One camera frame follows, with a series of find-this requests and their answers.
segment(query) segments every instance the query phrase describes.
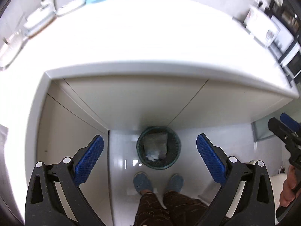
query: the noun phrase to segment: person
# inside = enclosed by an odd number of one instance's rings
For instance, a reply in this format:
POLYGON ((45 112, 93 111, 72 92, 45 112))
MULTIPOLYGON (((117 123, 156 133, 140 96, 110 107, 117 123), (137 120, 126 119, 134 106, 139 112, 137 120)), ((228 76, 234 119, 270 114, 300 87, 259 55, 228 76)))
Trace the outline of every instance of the person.
POLYGON ((294 188, 297 186, 297 178, 295 173, 295 167, 290 165, 288 168, 287 179, 283 183, 283 190, 280 193, 280 205, 283 207, 288 207, 290 202, 292 202, 301 193, 301 189, 295 195, 293 193, 294 188))
POLYGON ((141 195, 134 226, 194 226, 208 208, 199 199, 180 194, 184 179, 179 174, 173 175, 165 188, 163 204, 167 209, 161 206, 145 173, 137 173, 133 183, 141 195))

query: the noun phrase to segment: white container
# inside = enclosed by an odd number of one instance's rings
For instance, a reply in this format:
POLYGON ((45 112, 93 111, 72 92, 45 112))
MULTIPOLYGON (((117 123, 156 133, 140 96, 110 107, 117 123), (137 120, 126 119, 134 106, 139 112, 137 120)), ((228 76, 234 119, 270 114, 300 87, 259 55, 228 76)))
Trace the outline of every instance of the white container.
POLYGON ((254 6, 251 7, 244 24, 246 29, 266 47, 271 45, 280 31, 263 11, 254 6))

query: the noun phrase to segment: trash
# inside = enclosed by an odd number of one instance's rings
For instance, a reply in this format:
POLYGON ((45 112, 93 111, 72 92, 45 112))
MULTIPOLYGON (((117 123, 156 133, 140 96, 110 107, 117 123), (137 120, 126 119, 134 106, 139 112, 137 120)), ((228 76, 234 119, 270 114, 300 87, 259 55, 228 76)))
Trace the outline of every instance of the trash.
POLYGON ((166 157, 167 137, 167 133, 153 133, 143 138, 145 156, 149 161, 164 159, 166 157))

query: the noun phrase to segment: green trash can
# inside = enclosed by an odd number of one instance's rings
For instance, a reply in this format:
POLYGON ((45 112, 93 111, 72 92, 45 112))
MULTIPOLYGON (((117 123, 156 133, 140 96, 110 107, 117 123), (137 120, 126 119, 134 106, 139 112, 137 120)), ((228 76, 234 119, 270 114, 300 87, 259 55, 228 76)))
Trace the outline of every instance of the green trash can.
POLYGON ((181 152, 181 141, 178 135, 168 127, 148 127, 140 135, 136 148, 139 159, 144 165, 156 170, 164 170, 171 167, 178 159, 181 152), (150 161, 145 155, 143 138, 148 134, 154 133, 167 133, 167 152, 164 159, 150 161))

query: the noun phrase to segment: hand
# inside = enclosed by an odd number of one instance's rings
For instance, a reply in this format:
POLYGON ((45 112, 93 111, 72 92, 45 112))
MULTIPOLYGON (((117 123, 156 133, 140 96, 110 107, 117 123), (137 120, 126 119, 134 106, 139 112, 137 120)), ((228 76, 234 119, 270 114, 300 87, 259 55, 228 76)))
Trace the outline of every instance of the hand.
POLYGON ((301 189, 294 194, 293 189, 297 186, 297 178, 295 174, 295 167, 290 165, 288 168, 287 179, 283 183, 283 191, 280 194, 280 205, 283 207, 288 207, 290 202, 292 202, 301 193, 301 189))

